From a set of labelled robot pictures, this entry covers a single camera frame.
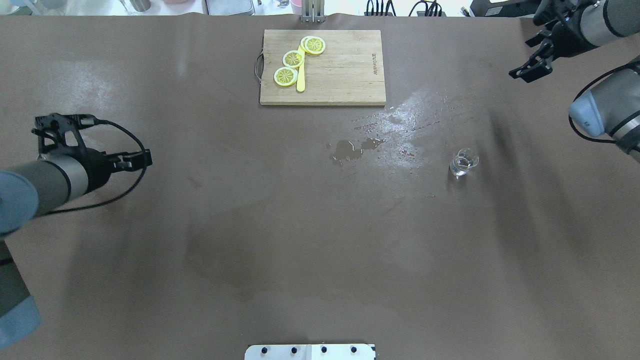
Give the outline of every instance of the brown table surface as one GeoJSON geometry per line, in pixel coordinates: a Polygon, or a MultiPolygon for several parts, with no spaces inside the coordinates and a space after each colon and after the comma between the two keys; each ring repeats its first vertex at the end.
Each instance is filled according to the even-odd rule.
{"type": "MultiPolygon", "coordinates": [[[[3,17],[0,168],[33,118],[92,113],[152,149],[139,189],[7,239],[43,324],[3,359],[242,359],[257,343],[375,343],[379,359],[640,357],[640,167],[585,142],[573,96],[632,37],[507,71],[527,19],[3,17]],[[385,108],[258,104],[264,29],[382,30],[385,108]],[[340,140],[357,160],[335,165],[340,140]],[[459,181],[462,147],[480,165],[459,181]]],[[[90,147],[134,151],[115,129],[90,147]]],[[[113,176],[75,204],[108,199],[113,176]]]]}

